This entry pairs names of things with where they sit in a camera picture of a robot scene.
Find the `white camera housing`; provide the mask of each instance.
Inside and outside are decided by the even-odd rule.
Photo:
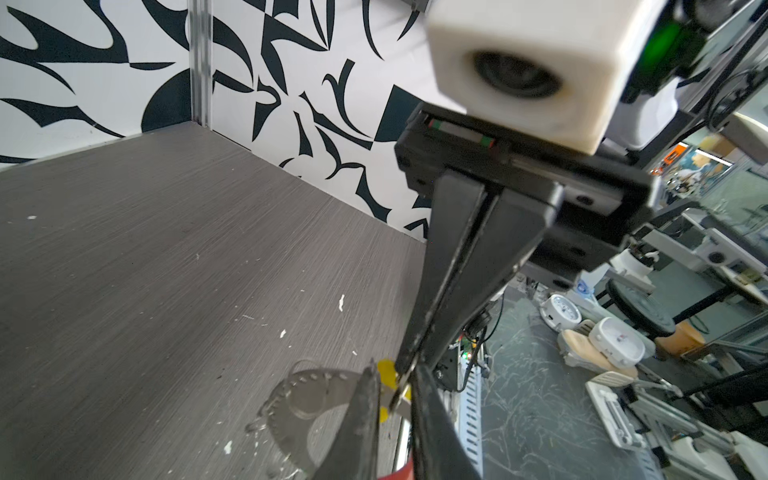
[[[467,113],[593,154],[667,0],[435,0],[427,35],[440,91]],[[478,53],[512,55],[560,81],[549,96],[491,86]]]

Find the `camera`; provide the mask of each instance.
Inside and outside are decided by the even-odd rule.
[[[439,90],[490,121],[593,154],[667,0],[440,0]]]

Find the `orange container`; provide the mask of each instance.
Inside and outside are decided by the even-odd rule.
[[[674,356],[680,356],[706,343],[701,333],[694,329],[688,320],[678,323],[672,335],[657,337],[654,342],[662,350]]]

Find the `black and white wall panel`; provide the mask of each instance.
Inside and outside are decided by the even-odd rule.
[[[213,0],[212,128],[423,239],[429,202],[393,145],[435,85],[423,18],[402,0]]]
[[[3,0],[0,164],[190,120],[187,0]]]

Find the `metal corner post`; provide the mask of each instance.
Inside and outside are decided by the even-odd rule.
[[[210,128],[213,69],[211,52],[214,45],[212,0],[189,0],[190,91],[192,121]]]

